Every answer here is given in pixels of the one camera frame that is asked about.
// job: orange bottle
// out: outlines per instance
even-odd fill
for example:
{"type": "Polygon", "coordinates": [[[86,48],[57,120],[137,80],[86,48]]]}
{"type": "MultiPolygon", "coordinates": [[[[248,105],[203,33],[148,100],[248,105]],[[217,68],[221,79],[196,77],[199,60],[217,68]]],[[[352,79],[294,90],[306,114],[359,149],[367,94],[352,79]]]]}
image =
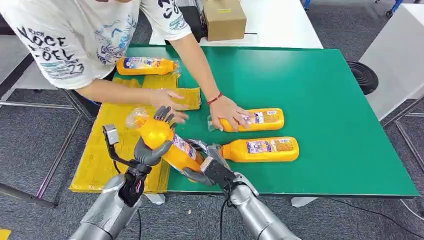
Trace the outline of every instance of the orange bottle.
{"type": "Polygon", "coordinates": [[[139,108],[134,110],[128,118],[127,123],[129,121],[132,122],[131,126],[135,127],[140,133],[145,144],[149,148],[158,148],[166,140],[173,143],[168,152],[162,156],[172,167],[177,169],[180,173],[183,172],[184,167],[189,167],[194,171],[200,172],[200,165],[204,160],[202,155],[184,141],[184,139],[175,134],[175,132],[170,129],[168,123],[156,120],[148,116],[145,112],[140,114],[139,108]]]}
{"type": "Polygon", "coordinates": [[[238,139],[220,149],[224,159],[236,163],[291,162],[299,156],[294,137],[276,136],[257,139],[238,139]]]}
{"type": "MultiPolygon", "coordinates": [[[[259,108],[249,109],[247,111],[253,113],[254,116],[243,116],[248,124],[248,128],[244,128],[242,125],[239,125],[239,132],[278,130],[284,125],[284,115],[280,108],[259,108]]],[[[233,127],[231,127],[230,123],[226,119],[220,118],[219,121],[225,132],[234,132],[233,127]]],[[[209,131],[213,131],[215,129],[212,125],[210,116],[208,117],[207,126],[209,131]]]]}
{"type": "Polygon", "coordinates": [[[177,72],[178,62],[160,57],[126,56],[116,62],[116,69],[120,75],[165,75],[177,72]]]}

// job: yellow bubble mailer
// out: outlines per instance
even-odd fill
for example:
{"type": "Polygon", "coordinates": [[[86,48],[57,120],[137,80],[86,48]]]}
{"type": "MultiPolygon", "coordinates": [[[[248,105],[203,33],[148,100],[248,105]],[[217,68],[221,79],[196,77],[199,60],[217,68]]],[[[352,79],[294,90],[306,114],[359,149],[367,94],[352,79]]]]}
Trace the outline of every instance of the yellow bubble mailer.
{"type": "Polygon", "coordinates": [[[186,105],[184,110],[197,110],[200,109],[202,104],[200,100],[200,87],[197,88],[177,88],[175,92],[183,97],[182,99],[172,98],[174,103],[186,105]]]}
{"type": "MultiPolygon", "coordinates": [[[[113,82],[126,85],[131,88],[149,89],[172,89],[178,92],[184,99],[179,103],[188,105],[187,109],[200,108],[200,89],[177,88],[178,74],[146,75],[142,85],[136,79],[124,80],[115,77],[113,82]]],[[[135,109],[143,107],[148,114],[152,115],[155,109],[152,106],[139,104],[109,104],[101,105],[97,118],[94,121],[91,133],[85,144],[76,173],[69,189],[76,193],[99,193],[106,182],[118,174],[114,168],[113,160],[109,157],[102,126],[114,124],[119,135],[119,143],[115,144],[116,153],[125,160],[134,158],[134,147],[140,135],[134,129],[125,126],[126,117],[135,109]]],[[[117,167],[124,173],[127,166],[117,162],[117,167]]],[[[154,167],[144,183],[144,192],[148,194],[166,192],[168,186],[170,166],[162,160],[154,167]]]]}
{"type": "Polygon", "coordinates": [[[8,240],[12,231],[8,229],[0,229],[0,240],[8,240]]]}

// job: blue chair leg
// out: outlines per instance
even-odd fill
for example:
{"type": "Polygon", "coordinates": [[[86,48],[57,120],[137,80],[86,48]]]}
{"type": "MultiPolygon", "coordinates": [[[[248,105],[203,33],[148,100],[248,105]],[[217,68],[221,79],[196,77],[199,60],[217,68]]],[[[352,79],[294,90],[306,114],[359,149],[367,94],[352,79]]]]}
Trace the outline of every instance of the blue chair leg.
{"type": "Polygon", "coordinates": [[[311,2],[311,0],[305,0],[305,3],[303,4],[303,8],[305,9],[306,12],[309,10],[309,3],[310,2],[311,2]]]}
{"type": "Polygon", "coordinates": [[[399,6],[401,5],[401,3],[403,2],[403,0],[396,0],[396,2],[394,3],[393,7],[391,7],[390,10],[385,12],[385,15],[389,18],[391,18],[393,16],[393,13],[396,12],[396,10],[399,8],[399,6]]]}
{"type": "Polygon", "coordinates": [[[392,13],[396,12],[396,10],[399,8],[399,6],[401,5],[401,3],[403,2],[403,0],[396,0],[396,2],[394,3],[393,7],[390,9],[390,11],[392,13]]]}

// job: graphic print on t-shirt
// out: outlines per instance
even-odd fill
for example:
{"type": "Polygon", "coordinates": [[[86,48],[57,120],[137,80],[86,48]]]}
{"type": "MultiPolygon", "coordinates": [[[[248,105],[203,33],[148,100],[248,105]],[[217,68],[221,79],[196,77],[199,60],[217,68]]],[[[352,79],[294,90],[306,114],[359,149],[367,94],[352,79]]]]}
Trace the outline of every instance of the graphic print on t-shirt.
{"type": "Polygon", "coordinates": [[[66,51],[66,37],[53,37],[25,26],[18,27],[17,32],[29,41],[28,47],[33,56],[36,60],[43,60],[40,65],[52,79],[71,79],[83,74],[84,65],[74,57],[74,53],[66,51]]]}
{"type": "Polygon", "coordinates": [[[110,24],[105,24],[94,31],[95,38],[99,42],[96,55],[98,60],[104,65],[115,64],[118,59],[125,55],[136,30],[137,21],[132,14],[128,14],[125,18],[123,29],[115,27],[118,23],[121,23],[120,19],[116,19],[110,24]]]}
{"type": "Polygon", "coordinates": [[[173,14],[178,16],[175,20],[169,22],[170,30],[178,31],[187,25],[187,22],[184,20],[184,17],[181,14],[177,4],[175,3],[175,0],[158,0],[157,4],[159,7],[164,9],[163,17],[165,19],[169,19],[173,14]]]}

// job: cardboard box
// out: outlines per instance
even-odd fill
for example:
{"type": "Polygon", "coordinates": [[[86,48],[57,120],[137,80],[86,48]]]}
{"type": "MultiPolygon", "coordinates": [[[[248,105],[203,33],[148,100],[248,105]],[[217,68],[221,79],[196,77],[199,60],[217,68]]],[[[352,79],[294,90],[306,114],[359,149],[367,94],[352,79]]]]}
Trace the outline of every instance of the cardboard box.
{"type": "Polygon", "coordinates": [[[203,0],[207,40],[243,39],[246,15],[239,0],[203,0]]]}

